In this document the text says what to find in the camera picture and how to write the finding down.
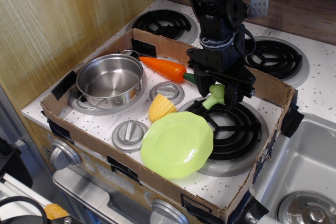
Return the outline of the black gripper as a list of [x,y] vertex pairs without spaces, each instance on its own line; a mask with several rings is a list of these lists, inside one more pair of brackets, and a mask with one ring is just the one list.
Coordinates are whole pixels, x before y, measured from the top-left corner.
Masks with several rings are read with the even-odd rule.
[[201,44],[202,49],[190,48],[186,52],[198,91],[206,97],[216,82],[224,85],[225,109],[232,111],[243,97],[251,98],[255,93],[256,78],[242,60],[250,55],[245,51],[245,32],[231,32],[229,41],[211,40]]

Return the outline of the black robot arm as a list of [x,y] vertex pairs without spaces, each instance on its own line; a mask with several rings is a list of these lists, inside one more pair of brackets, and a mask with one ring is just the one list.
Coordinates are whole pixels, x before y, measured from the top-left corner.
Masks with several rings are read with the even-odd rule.
[[211,85],[224,85],[224,105],[232,110],[244,97],[251,98],[256,78],[247,70],[242,58],[251,55],[256,46],[246,51],[246,36],[251,33],[243,25],[248,4],[242,0],[190,0],[200,24],[201,49],[188,49],[188,65],[201,96]]

